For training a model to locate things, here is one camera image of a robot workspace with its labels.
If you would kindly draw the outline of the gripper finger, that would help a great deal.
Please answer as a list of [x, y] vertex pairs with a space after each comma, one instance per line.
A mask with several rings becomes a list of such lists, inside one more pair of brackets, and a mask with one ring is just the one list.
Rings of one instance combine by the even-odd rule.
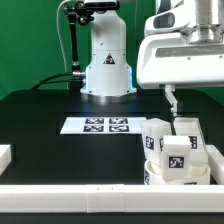
[[175, 86], [168, 84], [165, 86], [165, 97], [170, 103], [171, 113], [174, 117], [182, 114], [182, 104], [175, 97]]

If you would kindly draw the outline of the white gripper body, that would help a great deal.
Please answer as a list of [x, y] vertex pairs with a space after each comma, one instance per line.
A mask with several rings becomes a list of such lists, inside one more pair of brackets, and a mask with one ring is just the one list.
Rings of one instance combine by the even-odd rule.
[[137, 82], [143, 89], [224, 86], [224, 44], [190, 45], [179, 32], [150, 35], [139, 48]]

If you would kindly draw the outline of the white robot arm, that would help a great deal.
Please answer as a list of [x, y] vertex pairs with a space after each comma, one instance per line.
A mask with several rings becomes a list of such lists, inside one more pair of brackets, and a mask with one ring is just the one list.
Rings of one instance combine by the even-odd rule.
[[[81, 91], [101, 100], [134, 91], [126, 62], [126, 25], [117, 0], [84, 0], [91, 21], [91, 62]], [[136, 80], [165, 90], [178, 113], [177, 87], [224, 85], [224, 0], [156, 0], [144, 26]]]

